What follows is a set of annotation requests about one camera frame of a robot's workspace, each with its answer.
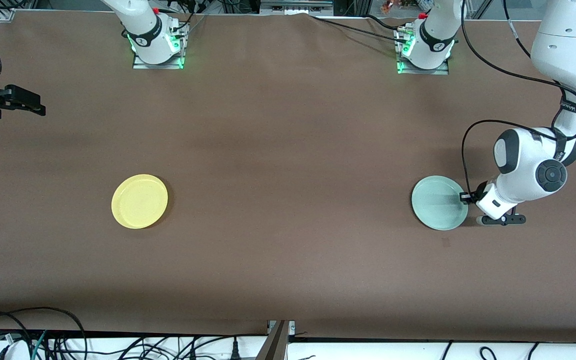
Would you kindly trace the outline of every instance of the brown table surface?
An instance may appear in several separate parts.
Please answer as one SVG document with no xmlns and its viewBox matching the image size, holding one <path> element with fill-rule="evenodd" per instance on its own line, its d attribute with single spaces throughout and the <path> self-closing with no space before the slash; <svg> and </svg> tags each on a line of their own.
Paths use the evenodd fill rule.
<svg viewBox="0 0 576 360">
<path fill-rule="evenodd" d="M 538 22 L 516 27 L 530 44 Z M 507 23 L 468 28 L 485 57 L 539 76 Z M 0 23 L 0 86 L 47 108 L 0 120 L 0 309 L 59 306 L 100 331 L 293 319 L 313 337 L 576 341 L 576 162 L 562 191 L 519 207 L 522 226 L 473 225 L 473 207 L 441 232 L 410 207 L 423 177 L 464 184 L 468 125 L 549 125 L 558 89 L 488 68 L 463 41 L 450 75 L 400 75 L 388 40 L 306 15 L 210 16 L 183 70 L 131 69 L 121 29 L 112 13 Z M 471 132 L 474 185 L 498 174 L 505 128 Z M 141 173 L 172 201 L 129 230 L 110 202 Z"/>
</svg>

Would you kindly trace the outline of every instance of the light green plate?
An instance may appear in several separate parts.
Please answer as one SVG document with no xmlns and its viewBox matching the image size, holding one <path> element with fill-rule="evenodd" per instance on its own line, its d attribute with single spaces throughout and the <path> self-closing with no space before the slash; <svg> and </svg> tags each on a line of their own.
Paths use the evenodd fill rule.
<svg viewBox="0 0 576 360">
<path fill-rule="evenodd" d="M 462 187 L 444 176 L 422 178 L 412 191 L 412 209 L 428 228 L 453 230 L 468 215 L 468 205 L 459 199 Z"/>
</svg>

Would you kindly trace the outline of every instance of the plate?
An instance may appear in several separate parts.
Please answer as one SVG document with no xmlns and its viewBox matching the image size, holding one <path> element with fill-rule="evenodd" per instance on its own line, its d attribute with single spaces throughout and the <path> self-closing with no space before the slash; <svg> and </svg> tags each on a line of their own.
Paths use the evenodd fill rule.
<svg viewBox="0 0 576 360">
<path fill-rule="evenodd" d="M 145 173 L 127 178 L 112 196 L 112 216 L 129 229 L 147 228 L 158 221 L 168 206 L 166 185 Z"/>
<path fill-rule="evenodd" d="M 428 228 L 453 230 L 468 215 L 468 205 L 459 198 L 462 192 L 457 182 L 445 176 L 422 178 L 412 191 L 414 214 Z"/>
</svg>

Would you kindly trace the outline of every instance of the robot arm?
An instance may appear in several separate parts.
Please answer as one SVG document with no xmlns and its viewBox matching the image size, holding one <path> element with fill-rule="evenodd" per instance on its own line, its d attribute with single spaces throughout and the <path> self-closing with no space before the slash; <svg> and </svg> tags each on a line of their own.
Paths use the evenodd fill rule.
<svg viewBox="0 0 576 360">
<path fill-rule="evenodd" d="M 121 20 L 137 56 L 147 64 L 166 62 L 181 47 L 179 20 L 151 8 L 148 0 L 101 0 Z"/>
<path fill-rule="evenodd" d="M 420 69 L 436 69 L 450 56 L 462 25 L 462 0 L 434 0 L 426 18 L 412 23 L 413 43 L 402 55 Z"/>
<path fill-rule="evenodd" d="M 576 91 L 576 2 L 551 0 L 532 44 L 532 63 L 540 73 Z M 501 173 L 482 183 L 471 201 L 492 219 L 524 201 L 554 194 L 568 178 L 566 166 L 576 160 L 576 95 L 563 92 L 551 128 L 503 132 L 494 144 Z"/>
</svg>

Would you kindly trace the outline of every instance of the yellow plate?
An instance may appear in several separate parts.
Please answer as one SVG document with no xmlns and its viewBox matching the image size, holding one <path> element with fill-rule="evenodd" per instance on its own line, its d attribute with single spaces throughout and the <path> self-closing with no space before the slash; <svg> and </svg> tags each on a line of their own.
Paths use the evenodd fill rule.
<svg viewBox="0 0 576 360">
<path fill-rule="evenodd" d="M 166 211 L 166 185 L 153 175 L 142 173 L 126 178 L 112 196 L 112 215 L 129 229 L 153 225 Z"/>
</svg>

